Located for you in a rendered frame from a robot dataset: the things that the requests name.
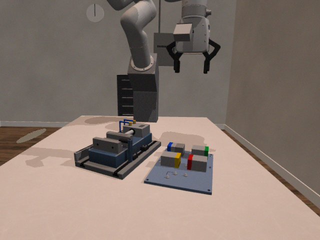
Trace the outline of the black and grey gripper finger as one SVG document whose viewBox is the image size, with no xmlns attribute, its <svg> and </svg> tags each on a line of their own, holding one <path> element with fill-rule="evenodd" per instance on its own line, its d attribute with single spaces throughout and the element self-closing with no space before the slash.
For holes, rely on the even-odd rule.
<svg viewBox="0 0 320 240">
<path fill-rule="evenodd" d="M 215 43 L 214 41 L 212 41 L 211 39 L 209 39 L 208 44 L 210 44 L 211 46 L 214 47 L 213 52 L 209 55 L 208 52 L 202 52 L 203 55 L 205 56 L 205 61 L 204 61 L 204 69 L 203 69 L 203 73 L 207 74 L 208 71 L 210 70 L 210 60 L 218 53 L 218 51 L 220 50 L 221 46 L 217 43 Z"/>
<path fill-rule="evenodd" d="M 176 42 L 172 42 L 171 44 L 169 44 L 166 49 L 169 53 L 169 55 L 173 58 L 174 60 L 174 71 L 175 73 L 179 73 L 180 72 L 180 61 L 179 61 L 179 58 L 182 56 L 183 53 L 179 53 L 179 52 L 176 52 L 175 54 L 173 53 L 173 50 L 172 48 L 174 48 L 176 46 Z"/>
</svg>

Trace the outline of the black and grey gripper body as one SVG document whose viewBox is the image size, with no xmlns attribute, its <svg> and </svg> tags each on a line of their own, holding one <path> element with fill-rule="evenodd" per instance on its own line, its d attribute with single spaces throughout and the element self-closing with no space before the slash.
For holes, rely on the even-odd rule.
<svg viewBox="0 0 320 240">
<path fill-rule="evenodd" d="M 181 23 L 192 23 L 194 33 L 192 33 L 190 41 L 177 41 L 175 44 L 176 51 L 185 55 L 199 55 L 207 50 L 209 52 L 209 20 L 202 15 L 186 15 L 179 20 L 179 24 Z"/>
</svg>

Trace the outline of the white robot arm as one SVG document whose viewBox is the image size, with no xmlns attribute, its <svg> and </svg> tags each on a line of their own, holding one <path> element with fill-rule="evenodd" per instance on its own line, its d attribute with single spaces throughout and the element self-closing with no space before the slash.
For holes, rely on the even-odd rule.
<svg viewBox="0 0 320 240">
<path fill-rule="evenodd" d="M 147 34 L 143 28 L 157 15 L 157 9 L 152 0 L 107 0 L 111 7 L 120 11 L 135 2 L 120 18 L 120 24 L 126 34 L 135 71 L 145 72 L 152 68 L 154 59 L 150 55 Z M 182 1 L 181 18 L 189 15 L 200 15 L 207 18 L 212 10 L 207 9 L 208 0 L 164 0 L 166 2 Z M 193 23 L 177 23 L 173 37 L 175 42 L 190 42 Z"/>
</svg>

